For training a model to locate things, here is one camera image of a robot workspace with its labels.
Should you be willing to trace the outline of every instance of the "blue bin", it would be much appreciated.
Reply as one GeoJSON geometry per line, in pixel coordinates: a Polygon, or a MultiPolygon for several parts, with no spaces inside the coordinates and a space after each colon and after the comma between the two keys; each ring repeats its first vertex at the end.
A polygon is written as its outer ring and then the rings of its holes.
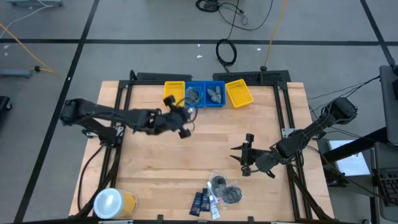
{"type": "Polygon", "coordinates": [[[185,97],[187,97],[187,89],[192,87],[195,91],[197,91],[200,95],[200,102],[195,105],[188,104],[185,100],[185,106],[194,107],[194,108],[203,108],[205,107],[205,82],[185,82],[185,97]]]}
{"type": "Polygon", "coordinates": [[[225,82],[224,81],[205,81],[205,106],[206,107],[223,107],[225,105],[225,82]],[[211,100],[211,96],[207,94],[207,89],[216,91],[216,86],[221,88],[221,103],[215,103],[211,100]]]}

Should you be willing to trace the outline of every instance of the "wooden table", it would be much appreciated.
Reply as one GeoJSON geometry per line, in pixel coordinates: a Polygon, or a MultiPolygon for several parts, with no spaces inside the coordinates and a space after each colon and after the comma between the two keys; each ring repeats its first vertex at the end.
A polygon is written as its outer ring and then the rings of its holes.
{"type": "MultiPolygon", "coordinates": [[[[113,107],[117,87],[118,82],[103,82],[98,104],[113,107]]],[[[304,128],[312,120],[303,83],[288,83],[288,87],[295,125],[304,128]]],[[[178,133],[171,131],[147,136],[126,130],[116,188],[138,196],[139,206],[132,219],[155,220],[162,214],[165,220],[211,220],[210,212],[201,212],[200,217],[195,217],[189,215],[189,210],[195,193],[206,187],[211,173],[216,173],[227,177],[229,182],[237,182],[243,192],[241,202],[220,210],[219,220],[247,221],[248,216],[253,216],[255,221],[294,221],[285,166],[277,165],[272,169],[275,179],[260,172],[243,177],[239,163],[229,157],[240,156],[240,151],[230,148],[241,145],[246,133],[255,135],[253,147],[257,149],[268,149],[281,138],[273,88],[249,86],[249,89],[254,98],[249,106],[233,109],[227,99],[223,108],[200,110],[195,121],[196,129],[189,138],[180,139],[178,133]]],[[[163,91],[163,85],[134,85],[130,109],[168,111],[162,103],[163,91]]],[[[285,113],[282,92],[280,96],[285,113]]],[[[81,167],[98,148],[96,138],[88,140],[81,167]]],[[[326,214],[334,217],[320,156],[310,149],[305,149],[303,154],[307,188],[326,214]]],[[[85,172],[82,205],[98,186],[103,155],[104,150],[91,161],[85,172]]],[[[302,197],[298,189],[297,192],[301,217],[305,217],[302,197]]],[[[71,215],[77,213],[76,193],[77,185],[71,215]]]]}

